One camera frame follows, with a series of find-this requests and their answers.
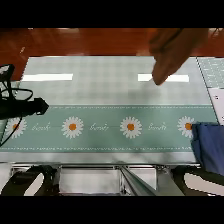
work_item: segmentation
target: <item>wooden floor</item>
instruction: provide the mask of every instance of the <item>wooden floor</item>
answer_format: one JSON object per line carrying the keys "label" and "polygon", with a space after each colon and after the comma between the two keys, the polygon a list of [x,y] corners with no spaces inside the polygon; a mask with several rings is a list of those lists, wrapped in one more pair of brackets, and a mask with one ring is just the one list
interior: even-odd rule
{"label": "wooden floor", "polygon": [[[20,80],[30,56],[150,55],[146,28],[14,28],[0,29],[0,64],[14,64]],[[211,35],[192,56],[224,57],[224,34]]]}

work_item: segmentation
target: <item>hand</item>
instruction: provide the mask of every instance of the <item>hand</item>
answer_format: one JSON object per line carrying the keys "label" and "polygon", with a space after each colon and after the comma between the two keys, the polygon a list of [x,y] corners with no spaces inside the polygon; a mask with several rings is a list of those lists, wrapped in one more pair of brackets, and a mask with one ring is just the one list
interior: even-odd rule
{"label": "hand", "polygon": [[150,52],[156,63],[152,76],[161,85],[191,55],[192,50],[208,37],[208,28],[161,28],[150,40]]}

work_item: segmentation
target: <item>flower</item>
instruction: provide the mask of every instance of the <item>flower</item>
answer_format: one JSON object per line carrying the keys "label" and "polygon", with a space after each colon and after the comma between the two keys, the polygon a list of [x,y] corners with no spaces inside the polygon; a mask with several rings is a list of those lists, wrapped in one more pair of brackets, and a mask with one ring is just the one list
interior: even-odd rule
{"label": "flower", "polygon": [[123,131],[123,135],[126,135],[126,138],[130,139],[139,136],[141,134],[140,131],[142,130],[140,121],[134,117],[126,117],[126,119],[123,119],[120,127],[120,131]]}
{"label": "flower", "polygon": [[178,121],[177,127],[179,128],[179,131],[182,131],[182,135],[185,135],[185,137],[192,138],[192,122],[194,122],[194,118],[190,117],[182,117]]}
{"label": "flower", "polygon": [[23,131],[26,130],[27,123],[24,119],[22,119],[19,126],[17,127],[19,121],[20,121],[20,118],[14,118],[8,122],[6,129],[5,129],[6,135],[10,135],[13,132],[13,130],[15,130],[15,129],[16,130],[12,134],[12,138],[17,138],[18,136],[23,134]]}
{"label": "flower", "polygon": [[83,121],[78,117],[69,117],[63,123],[62,131],[64,132],[63,135],[66,135],[66,138],[70,137],[71,139],[82,134],[81,131],[83,130],[84,125]]}

